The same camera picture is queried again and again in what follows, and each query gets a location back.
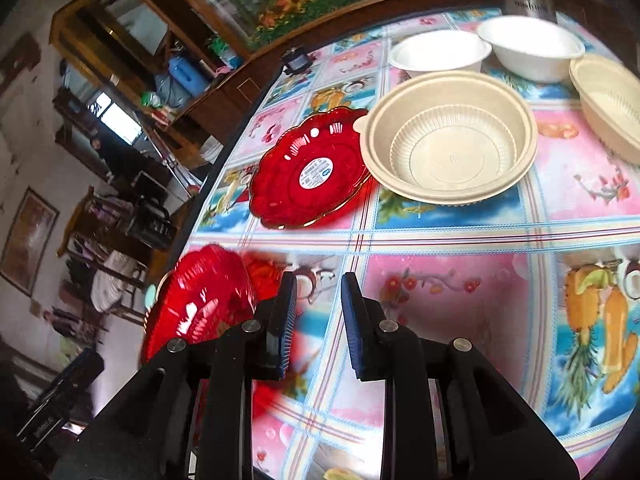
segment bowl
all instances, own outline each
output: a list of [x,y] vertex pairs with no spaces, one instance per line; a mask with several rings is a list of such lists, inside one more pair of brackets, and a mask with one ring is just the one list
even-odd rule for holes
[[482,60],[491,54],[491,45],[477,34],[463,30],[434,30],[417,34],[391,50],[389,63],[416,77],[442,70],[480,72]]
[[500,62],[519,76],[540,83],[569,77],[569,63],[584,55],[577,36],[529,16],[499,16],[478,27],[478,36],[491,43]]
[[465,205],[497,195],[527,173],[538,130],[524,99],[481,73],[413,78],[353,125],[373,177],[401,196]]
[[573,60],[570,75],[594,133],[621,158],[640,164],[640,80],[597,54]]

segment fruit print tablecloth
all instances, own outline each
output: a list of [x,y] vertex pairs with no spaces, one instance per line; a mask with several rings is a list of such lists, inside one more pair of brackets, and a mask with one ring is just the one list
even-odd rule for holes
[[[496,9],[419,16],[367,30],[282,75],[248,123],[200,213],[185,251],[218,243],[254,276],[298,276],[287,379],[254,385],[254,464],[275,479],[377,479],[382,383],[351,370],[338,280],[420,336],[464,336],[536,410],[584,474],[618,434],[639,391],[640,180],[608,152],[570,83],[535,84],[491,56],[482,69],[517,89],[540,131],[532,170],[499,196],[466,207],[405,199],[369,180],[338,214],[300,230],[268,230],[248,209],[260,156],[308,115],[370,109],[408,78],[388,53],[426,30],[475,30]],[[615,59],[567,17],[588,52]],[[604,315],[611,318],[604,323]]]

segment beige bowl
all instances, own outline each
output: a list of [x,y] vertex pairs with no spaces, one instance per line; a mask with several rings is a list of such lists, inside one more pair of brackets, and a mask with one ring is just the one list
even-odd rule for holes
[[538,145],[524,99],[474,72],[411,79],[353,126],[376,180],[401,196],[442,205],[478,202],[513,186]]
[[570,75],[594,133],[620,157],[640,164],[640,80],[596,54],[573,60]]

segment silver bolt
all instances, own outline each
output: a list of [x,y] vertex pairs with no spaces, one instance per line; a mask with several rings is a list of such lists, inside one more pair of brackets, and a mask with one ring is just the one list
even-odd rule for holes
[[453,342],[453,348],[461,352],[469,352],[471,350],[471,341],[463,337],[459,337]]
[[247,319],[244,323],[242,323],[242,330],[244,330],[245,332],[248,332],[249,334],[253,332],[258,332],[258,330],[260,330],[261,327],[262,325],[260,324],[260,321],[258,321],[257,319]]
[[181,352],[185,348],[187,348],[187,342],[181,337],[174,337],[166,344],[166,349],[172,354]]
[[393,319],[383,319],[380,321],[378,325],[382,332],[395,332],[398,330],[398,323],[396,323]]

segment red glass bowl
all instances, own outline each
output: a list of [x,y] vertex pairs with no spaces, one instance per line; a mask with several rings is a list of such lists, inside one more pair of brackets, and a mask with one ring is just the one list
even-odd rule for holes
[[250,184],[251,213],[270,229],[312,224],[340,208],[369,178],[354,121],[367,110],[314,114],[264,154]]
[[174,337],[195,344],[254,315],[255,293],[242,259],[218,245],[185,254],[159,288],[145,324],[140,361]]

